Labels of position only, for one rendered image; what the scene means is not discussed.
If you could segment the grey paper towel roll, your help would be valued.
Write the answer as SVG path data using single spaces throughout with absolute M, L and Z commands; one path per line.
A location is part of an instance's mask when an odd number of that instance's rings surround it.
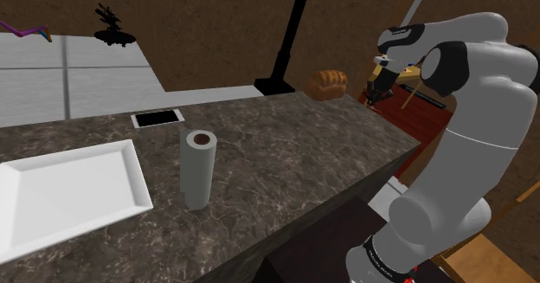
M 180 132 L 180 191 L 189 209 L 203 209 L 209 203 L 216 146 L 212 132 Z

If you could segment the black stove pipe stand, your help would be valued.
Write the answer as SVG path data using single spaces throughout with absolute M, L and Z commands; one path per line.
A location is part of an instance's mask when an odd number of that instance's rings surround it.
M 295 89 L 285 81 L 285 74 L 306 1 L 294 0 L 283 42 L 277 54 L 271 76 L 265 79 L 256 79 L 254 82 L 254 87 L 265 96 L 295 92 Z

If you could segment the black tablet with white frame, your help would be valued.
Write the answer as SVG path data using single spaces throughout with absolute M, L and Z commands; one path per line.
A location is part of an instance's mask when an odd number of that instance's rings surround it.
M 133 114 L 131 120 L 135 128 L 144 128 L 183 122 L 184 117 L 178 109 L 170 109 L 151 113 Z

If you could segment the black potted plant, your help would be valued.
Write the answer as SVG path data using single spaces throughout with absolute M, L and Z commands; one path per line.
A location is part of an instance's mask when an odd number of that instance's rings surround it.
M 108 46 L 113 44 L 121 45 L 123 48 L 127 44 L 134 43 L 136 37 L 122 31 L 122 28 L 118 25 L 120 20 L 111 11 L 109 6 L 103 6 L 99 3 L 99 8 L 95 10 L 95 13 L 100 16 L 100 20 L 107 25 L 104 30 L 96 31 L 93 35 L 95 38 L 105 42 Z

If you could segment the white rectangular sink basin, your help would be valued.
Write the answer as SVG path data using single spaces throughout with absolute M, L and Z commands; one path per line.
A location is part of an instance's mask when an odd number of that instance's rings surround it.
M 0 164 L 0 265 L 152 209 L 130 139 Z

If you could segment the brown bread loaf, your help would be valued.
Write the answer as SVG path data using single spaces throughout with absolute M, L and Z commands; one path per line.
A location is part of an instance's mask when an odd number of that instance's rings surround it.
M 316 101 L 333 100 L 344 96 L 347 83 L 347 76 L 342 71 L 317 71 L 306 82 L 304 93 Z

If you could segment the red wooden table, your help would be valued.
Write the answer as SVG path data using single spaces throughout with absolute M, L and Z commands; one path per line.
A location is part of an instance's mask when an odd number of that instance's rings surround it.
M 412 158 L 416 158 L 441 133 L 453 114 L 415 94 L 402 108 L 411 92 L 397 84 L 392 86 L 392 92 L 392 97 L 379 100 L 375 103 L 374 108 L 387 121 L 421 142 L 412 156 Z

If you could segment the dark robot stand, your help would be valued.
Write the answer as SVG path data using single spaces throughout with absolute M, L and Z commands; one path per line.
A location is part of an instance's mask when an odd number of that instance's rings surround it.
M 252 283 L 350 283 L 348 250 L 385 223 L 355 196 L 267 255 Z

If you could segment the purple bent rod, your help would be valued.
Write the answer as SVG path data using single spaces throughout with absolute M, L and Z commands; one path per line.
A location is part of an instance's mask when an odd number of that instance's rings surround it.
M 40 27 L 36 27 L 36 28 L 32 28 L 32 29 L 19 30 L 19 29 L 13 28 L 12 26 L 10 26 L 9 24 L 7 24 L 7 23 L 5 23 L 3 21 L 0 21 L 0 26 L 7 29 L 10 33 L 14 34 L 17 37 L 24 37 L 24 36 L 31 35 L 31 34 L 34 34 L 34 33 L 39 33 L 48 42 L 52 42 L 52 38 L 51 38 L 51 35 L 49 33 L 48 25 L 42 25 Z

